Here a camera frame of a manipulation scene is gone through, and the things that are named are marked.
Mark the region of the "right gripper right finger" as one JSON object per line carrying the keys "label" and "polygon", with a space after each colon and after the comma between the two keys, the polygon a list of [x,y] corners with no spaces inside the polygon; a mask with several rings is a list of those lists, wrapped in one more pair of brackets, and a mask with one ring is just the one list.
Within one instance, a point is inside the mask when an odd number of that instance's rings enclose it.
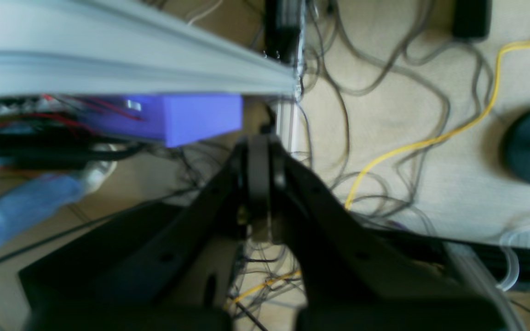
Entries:
{"label": "right gripper right finger", "polygon": [[454,278],[412,262],[360,226],[322,181],[268,138],[274,241],[296,256],[307,306],[298,331],[521,331],[511,304],[460,245]]}

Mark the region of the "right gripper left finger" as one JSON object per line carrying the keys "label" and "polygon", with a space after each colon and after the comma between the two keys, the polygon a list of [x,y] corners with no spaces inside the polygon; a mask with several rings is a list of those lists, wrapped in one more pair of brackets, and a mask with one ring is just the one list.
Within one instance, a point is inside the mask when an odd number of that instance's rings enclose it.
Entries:
{"label": "right gripper left finger", "polygon": [[241,140],[180,212],[139,205],[19,273],[26,331],[232,331],[224,305],[269,214],[271,138]]}

